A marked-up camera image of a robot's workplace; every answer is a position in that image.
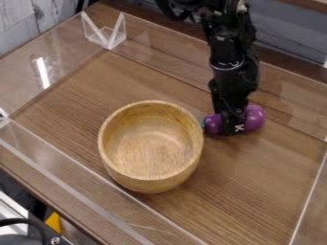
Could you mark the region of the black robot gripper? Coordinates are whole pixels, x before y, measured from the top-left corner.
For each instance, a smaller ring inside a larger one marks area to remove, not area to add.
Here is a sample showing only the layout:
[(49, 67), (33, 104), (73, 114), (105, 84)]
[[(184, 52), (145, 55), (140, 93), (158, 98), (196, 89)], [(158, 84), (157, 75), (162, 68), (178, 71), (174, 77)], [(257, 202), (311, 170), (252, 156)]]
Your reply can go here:
[(213, 110), (222, 116), (222, 134), (236, 135), (245, 131), (245, 107), (248, 95), (257, 88), (258, 64), (253, 58), (234, 62), (209, 62), (213, 78), (208, 83)]

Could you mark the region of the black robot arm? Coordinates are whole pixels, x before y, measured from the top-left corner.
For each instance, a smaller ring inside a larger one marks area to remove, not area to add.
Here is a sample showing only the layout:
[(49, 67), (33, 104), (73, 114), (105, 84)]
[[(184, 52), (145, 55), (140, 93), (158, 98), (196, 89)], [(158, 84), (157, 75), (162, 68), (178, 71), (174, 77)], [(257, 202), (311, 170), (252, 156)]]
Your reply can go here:
[(254, 131), (265, 122), (264, 110), (248, 96), (258, 83), (258, 60), (252, 51), (254, 26), (246, 0), (154, 0), (174, 21), (192, 20), (202, 28), (210, 49), (208, 82), (214, 113), (202, 119), (212, 136)]

